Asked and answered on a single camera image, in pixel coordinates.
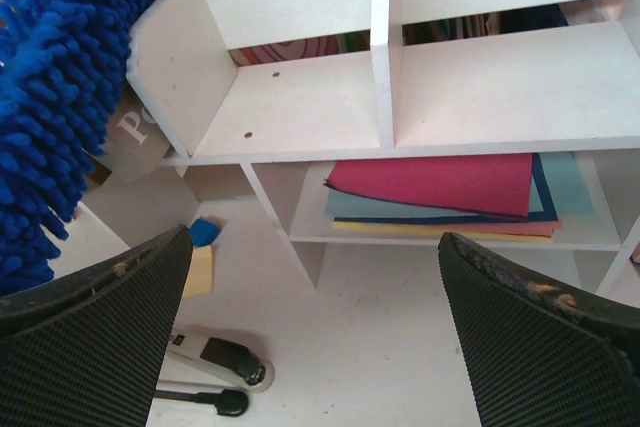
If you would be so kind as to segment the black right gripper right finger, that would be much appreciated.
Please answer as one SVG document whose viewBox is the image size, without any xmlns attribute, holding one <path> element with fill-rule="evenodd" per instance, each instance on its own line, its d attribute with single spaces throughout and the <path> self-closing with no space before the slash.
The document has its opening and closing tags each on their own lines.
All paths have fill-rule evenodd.
<svg viewBox="0 0 640 427">
<path fill-rule="evenodd" d="M 438 262 L 482 425 L 638 425 L 637 308 L 456 233 Z"/>
</svg>

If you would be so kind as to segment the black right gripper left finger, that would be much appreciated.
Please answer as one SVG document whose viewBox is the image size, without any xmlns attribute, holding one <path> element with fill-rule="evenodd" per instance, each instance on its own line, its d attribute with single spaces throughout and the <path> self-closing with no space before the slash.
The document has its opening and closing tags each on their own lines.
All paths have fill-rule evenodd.
<svg viewBox="0 0 640 427">
<path fill-rule="evenodd" d="M 2 425 L 145 425 L 191 258 L 179 225 L 3 297 Z"/>
</svg>

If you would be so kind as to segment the white black stapler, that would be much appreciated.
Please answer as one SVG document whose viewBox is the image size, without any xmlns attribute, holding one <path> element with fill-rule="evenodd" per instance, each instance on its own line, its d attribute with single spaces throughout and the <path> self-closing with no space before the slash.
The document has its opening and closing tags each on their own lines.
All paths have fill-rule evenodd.
<svg viewBox="0 0 640 427">
<path fill-rule="evenodd" d="M 175 361 L 255 393 L 265 392 L 275 380 L 269 360 L 226 339 L 172 331 L 166 353 Z"/>
</svg>

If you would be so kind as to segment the blue microfiber duster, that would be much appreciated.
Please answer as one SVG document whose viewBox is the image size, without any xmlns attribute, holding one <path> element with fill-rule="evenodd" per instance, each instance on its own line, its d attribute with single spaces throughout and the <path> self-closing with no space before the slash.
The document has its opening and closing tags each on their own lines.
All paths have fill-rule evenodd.
<svg viewBox="0 0 640 427">
<path fill-rule="evenodd" d="M 1 292 L 52 280 L 153 0 L 1 0 Z"/>
</svg>

